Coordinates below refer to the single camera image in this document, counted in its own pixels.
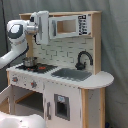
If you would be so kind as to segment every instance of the backsplash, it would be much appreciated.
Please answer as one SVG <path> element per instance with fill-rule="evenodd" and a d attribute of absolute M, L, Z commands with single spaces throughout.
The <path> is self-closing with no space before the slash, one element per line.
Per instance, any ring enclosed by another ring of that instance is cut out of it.
<path fill-rule="evenodd" d="M 49 41 L 49 45 L 36 45 L 33 39 L 33 56 L 38 57 L 41 63 L 75 67 L 78 54 L 85 50 L 93 57 L 93 38 L 54 39 Z M 92 71 L 88 56 L 82 55 L 81 62 L 86 62 L 86 70 Z"/>

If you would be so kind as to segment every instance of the countertop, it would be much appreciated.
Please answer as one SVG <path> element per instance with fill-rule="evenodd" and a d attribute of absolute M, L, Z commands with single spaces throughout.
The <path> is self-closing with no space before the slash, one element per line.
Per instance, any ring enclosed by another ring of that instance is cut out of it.
<path fill-rule="evenodd" d="M 15 68 L 20 65 L 22 65 L 22 64 L 10 67 L 6 71 L 12 71 L 15 73 L 24 73 L 24 74 L 32 75 L 34 77 L 42 78 L 44 80 L 58 82 L 58 83 L 66 84 L 66 85 L 73 86 L 73 87 L 79 87 L 79 88 L 83 88 L 83 89 L 103 88 L 103 87 L 111 85 L 114 81 L 114 77 L 110 73 L 107 73 L 104 71 L 100 71 L 96 75 L 91 75 L 84 81 L 72 81 L 72 80 L 67 80 L 67 79 L 51 76 L 51 73 L 63 68 L 61 66 L 58 66 L 57 68 L 55 68 L 45 74 L 38 74 L 38 73 L 28 72 L 28 71 L 19 70 L 19 69 Z"/>

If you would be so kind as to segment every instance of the cabinet door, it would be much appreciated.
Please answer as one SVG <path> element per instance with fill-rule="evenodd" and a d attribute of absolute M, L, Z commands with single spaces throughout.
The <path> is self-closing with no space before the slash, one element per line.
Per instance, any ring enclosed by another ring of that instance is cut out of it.
<path fill-rule="evenodd" d="M 82 128 L 81 92 L 78 88 L 45 82 L 44 92 L 48 128 Z"/>
<path fill-rule="evenodd" d="M 50 39 L 78 36 L 78 26 L 78 16 L 49 18 Z"/>
<path fill-rule="evenodd" d="M 13 89 L 12 86 L 8 86 L 0 93 L 0 104 L 6 100 L 9 99 L 9 111 L 10 114 L 14 114 L 14 99 L 13 99 Z"/>

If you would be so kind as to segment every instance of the faucet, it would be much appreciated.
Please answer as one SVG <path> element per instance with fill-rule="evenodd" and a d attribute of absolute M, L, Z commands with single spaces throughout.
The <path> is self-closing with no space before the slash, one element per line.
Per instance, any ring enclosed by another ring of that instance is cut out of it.
<path fill-rule="evenodd" d="M 83 70 L 83 69 L 85 69 L 86 62 L 84 62 L 84 64 L 82 64 L 82 63 L 80 62 L 80 58 L 81 58 L 81 56 L 82 56 L 83 54 L 85 54 L 85 55 L 88 56 L 88 58 L 89 58 L 89 60 L 90 60 L 90 65 L 93 65 L 92 56 L 91 56 L 88 52 L 82 51 L 82 52 L 80 52 L 80 53 L 78 54 L 78 63 L 77 63 L 76 66 L 75 66 L 75 67 L 77 68 L 77 70 Z"/>

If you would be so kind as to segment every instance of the toy kitchen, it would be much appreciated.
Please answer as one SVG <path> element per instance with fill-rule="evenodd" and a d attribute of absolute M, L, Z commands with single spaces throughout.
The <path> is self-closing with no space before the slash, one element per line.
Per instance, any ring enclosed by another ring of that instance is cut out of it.
<path fill-rule="evenodd" d="M 39 22 L 41 41 L 26 36 L 26 57 L 37 65 L 7 69 L 10 114 L 38 114 L 47 128 L 104 128 L 105 87 L 114 78 L 101 71 L 101 12 L 49 13 Z"/>

